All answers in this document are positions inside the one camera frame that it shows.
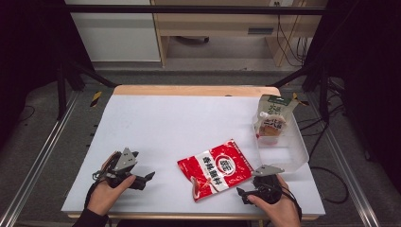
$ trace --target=person's left hand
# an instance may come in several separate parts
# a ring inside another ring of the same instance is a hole
[[[112,156],[103,164],[102,169]],[[135,178],[134,175],[129,176],[116,188],[110,187],[106,181],[100,182],[92,193],[87,208],[100,216],[105,216],[121,194],[132,185]]]

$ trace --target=food bag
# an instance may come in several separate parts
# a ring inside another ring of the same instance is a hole
[[[297,105],[298,101],[292,98],[262,95],[253,124],[258,143],[276,144]]]
[[[233,139],[177,163],[193,184],[194,201],[251,178],[253,171]]]

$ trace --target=red and white food bag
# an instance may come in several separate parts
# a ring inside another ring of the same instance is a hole
[[[193,184],[194,201],[246,181],[253,171],[233,139],[177,163]]]

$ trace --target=human hand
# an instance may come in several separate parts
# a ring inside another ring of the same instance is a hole
[[[284,182],[283,178],[278,174],[277,178],[280,184],[289,190],[288,185]],[[301,226],[294,202],[285,195],[282,195],[281,199],[275,204],[268,204],[254,195],[248,196],[248,200],[262,209],[275,227]]]
[[[105,167],[112,157],[113,154],[103,164],[101,169]],[[121,194],[135,181],[135,178],[134,175],[129,176],[116,188],[110,187],[104,179],[101,180],[92,193],[87,208],[100,216],[105,216]]]

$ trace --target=round logo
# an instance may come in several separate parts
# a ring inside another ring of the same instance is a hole
[[[226,176],[231,176],[235,173],[235,163],[231,157],[227,155],[219,155],[216,159],[218,171]]]

